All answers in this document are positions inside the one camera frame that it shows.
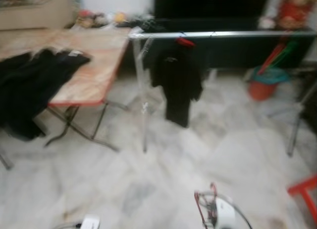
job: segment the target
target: wooden tabletop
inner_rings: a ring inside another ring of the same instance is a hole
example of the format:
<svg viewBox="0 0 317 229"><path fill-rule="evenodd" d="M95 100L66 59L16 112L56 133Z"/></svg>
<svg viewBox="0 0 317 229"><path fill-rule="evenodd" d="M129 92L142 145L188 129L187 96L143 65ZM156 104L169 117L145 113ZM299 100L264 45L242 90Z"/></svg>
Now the wooden tabletop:
<svg viewBox="0 0 317 229"><path fill-rule="evenodd" d="M51 100L50 105L99 105L116 75L128 43L130 29L85 31L33 30L21 33L12 42L0 48L0 59L46 47L57 51L73 49L92 56Z"/></svg>

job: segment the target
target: red stool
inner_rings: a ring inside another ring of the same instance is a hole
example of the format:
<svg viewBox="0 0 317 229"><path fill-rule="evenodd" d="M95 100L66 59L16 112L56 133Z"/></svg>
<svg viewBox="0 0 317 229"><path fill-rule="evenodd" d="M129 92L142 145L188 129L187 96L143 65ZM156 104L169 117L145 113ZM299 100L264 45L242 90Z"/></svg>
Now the red stool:
<svg viewBox="0 0 317 229"><path fill-rule="evenodd" d="M317 208L312 198L308 194L308 190L317 186L317 175L288 188L288 193L292 196L301 194L309 211L311 212L315 223L317 224Z"/></svg>

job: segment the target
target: television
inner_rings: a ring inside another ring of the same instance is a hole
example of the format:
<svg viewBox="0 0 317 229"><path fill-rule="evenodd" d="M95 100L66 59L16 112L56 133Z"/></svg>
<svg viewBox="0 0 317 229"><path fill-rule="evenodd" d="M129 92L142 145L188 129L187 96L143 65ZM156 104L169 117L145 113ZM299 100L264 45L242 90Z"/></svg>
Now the television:
<svg viewBox="0 0 317 229"><path fill-rule="evenodd" d="M261 16L266 0L155 0L156 19L250 18Z"/></svg>

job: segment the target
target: black clothing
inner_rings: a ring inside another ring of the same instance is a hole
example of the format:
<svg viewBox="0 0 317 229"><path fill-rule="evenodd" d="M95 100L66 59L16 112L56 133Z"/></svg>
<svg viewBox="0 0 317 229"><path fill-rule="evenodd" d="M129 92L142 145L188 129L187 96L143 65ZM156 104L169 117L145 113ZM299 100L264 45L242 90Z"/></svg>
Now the black clothing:
<svg viewBox="0 0 317 229"><path fill-rule="evenodd" d="M44 134L33 119L64 83L90 59L44 49L0 62L0 126L14 137L32 140Z"/></svg>
<svg viewBox="0 0 317 229"><path fill-rule="evenodd" d="M200 71L191 60L190 48L175 44L162 52L151 70L152 86L162 86L167 100L166 119L188 127L191 100L202 93Z"/></svg>

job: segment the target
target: white wall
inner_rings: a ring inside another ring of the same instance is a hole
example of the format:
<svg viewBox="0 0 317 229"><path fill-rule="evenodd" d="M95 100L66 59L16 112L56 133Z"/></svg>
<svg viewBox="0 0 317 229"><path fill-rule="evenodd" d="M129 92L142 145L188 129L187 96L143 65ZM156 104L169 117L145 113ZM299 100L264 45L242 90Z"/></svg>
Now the white wall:
<svg viewBox="0 0 317 229"><path fill-rule="evenodd" d="M280 0L268 0L265 14L276 15ZM121 11L127 14L140 14L153 7L153 0L83 0L84 7L104 13ZM308 25L317 30L317 5L309 18ZM306 60L317 61L317 43L313 44Z"/></svg>

